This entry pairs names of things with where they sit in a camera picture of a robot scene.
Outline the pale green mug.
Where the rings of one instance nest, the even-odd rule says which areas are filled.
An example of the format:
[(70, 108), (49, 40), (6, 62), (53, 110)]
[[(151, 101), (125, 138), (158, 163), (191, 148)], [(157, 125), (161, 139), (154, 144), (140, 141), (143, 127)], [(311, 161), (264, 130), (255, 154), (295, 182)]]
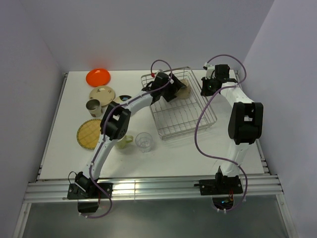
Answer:
[(115, 147), (117, 149), (124, 149), (127, 144), (133, 142), (134, 137), (132, 135), (125, 135), (122, 137), (117, 143), (115, 144)]

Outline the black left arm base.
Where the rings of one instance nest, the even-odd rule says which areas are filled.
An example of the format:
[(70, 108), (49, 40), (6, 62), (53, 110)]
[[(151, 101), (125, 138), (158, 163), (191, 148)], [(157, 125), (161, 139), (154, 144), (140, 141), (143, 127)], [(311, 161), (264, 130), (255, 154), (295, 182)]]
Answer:
[[(112, 209), (111, 196), (113, 183), (98, 183), (98, 180), (91, 180), (90, 178), (85, 177), (83, 172), (75, 173), (74, 182), (71, 182), (69, 178), (68, 182), (68, 200), (97, 199), (97, 202), (78, 201), (77, 210), (80, 216), (83, 216), (86, 219), (98, 219), (110, 213)], [(102, 198), (109, 200), (109, 208), (101, 215), (93, 215), (93, 213), (97, 212)]]

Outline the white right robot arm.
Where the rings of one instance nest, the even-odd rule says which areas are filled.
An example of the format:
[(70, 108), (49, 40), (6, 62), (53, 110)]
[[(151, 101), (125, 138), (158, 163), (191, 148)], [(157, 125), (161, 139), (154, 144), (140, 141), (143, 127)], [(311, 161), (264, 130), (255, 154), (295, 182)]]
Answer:
[(206, 75), (202, 78), (201, 96), (208, 97), (219, 93), (232, 107), (228, 124), (231, 142), (226, 158), (235, 164), (222, 163), (220, 170), (224, 176), (214, 181), (216, 191), (226, 193), (232, 186), (228, 177), (239, 175), (238, 167), (242, 165), (246, 152), (262, 134), (264, 107), (262, 103), (251, 100), (238, 86), (236, 79), (230, 78), (228, 65), (205, 63), (204, 69)]

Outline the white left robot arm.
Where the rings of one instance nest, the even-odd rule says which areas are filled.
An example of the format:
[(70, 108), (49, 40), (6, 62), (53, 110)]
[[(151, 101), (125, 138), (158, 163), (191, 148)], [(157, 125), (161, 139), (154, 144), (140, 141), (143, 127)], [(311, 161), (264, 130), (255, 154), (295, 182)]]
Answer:
[(70, 184), (70, 192), (78, 193), (85, 198), (91, 198), (96, 194), (102, 167), (112, 148), (126, 135), (132, 115), (154, 104), (160, 98), (169, 102), (187, 96), (190, 91), (189, 83), (179, 80), (172, 73), (158, 72), (152, 76), (154, 79), (136, 96), (122, 104), (111, 102), (108, 105), (100, 124), (101, 134), (94, 155), (84, 169), (76, 174), (74, 183)]

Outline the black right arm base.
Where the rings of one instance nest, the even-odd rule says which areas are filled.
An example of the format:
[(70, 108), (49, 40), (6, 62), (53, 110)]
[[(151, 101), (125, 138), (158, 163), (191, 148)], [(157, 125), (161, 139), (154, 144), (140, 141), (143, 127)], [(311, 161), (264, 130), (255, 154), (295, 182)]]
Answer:
[(212, 195), (213, 205), (220, 210), (229, 210), (234, 206), (234, 195), (243, 194), (241, 180), (238, 176), (233, 178), (201, 179), (194, 184), (198, 187), (201, 196)]

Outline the wire dish rack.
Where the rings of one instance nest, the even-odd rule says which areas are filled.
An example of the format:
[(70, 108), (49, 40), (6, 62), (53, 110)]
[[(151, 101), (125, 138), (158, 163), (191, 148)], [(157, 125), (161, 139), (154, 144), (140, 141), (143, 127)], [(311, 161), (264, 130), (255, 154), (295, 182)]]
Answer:
[(199, 130), (207, 129), (217, 121), (211, 106), (208, 106), (202, 119), (198, 120), (208, 100), (200, 95), (201, 84), (193, 70), (186, 66), (174, 68), (172, 72), (179, 80), (188, 79), (191, 85), (191, 95), (186, 100), (175, 98), (170, 102), (160, 98), (150, 106), (161, 140), (192, 133), (196, 128)]

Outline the beige ceramic bowl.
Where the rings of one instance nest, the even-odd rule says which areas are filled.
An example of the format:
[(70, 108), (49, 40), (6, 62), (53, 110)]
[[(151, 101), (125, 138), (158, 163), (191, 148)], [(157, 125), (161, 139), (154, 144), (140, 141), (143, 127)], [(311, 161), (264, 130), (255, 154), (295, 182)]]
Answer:
[(180, 82), (185, 85), (185, 88), (179, 89), (179, 91), (175, 94), (175, 96), (178, 99), (186, 100), (191, 95), (191, 85), (190, 85), (188, 79), (182, 79), (182, 80), (180, 80)]

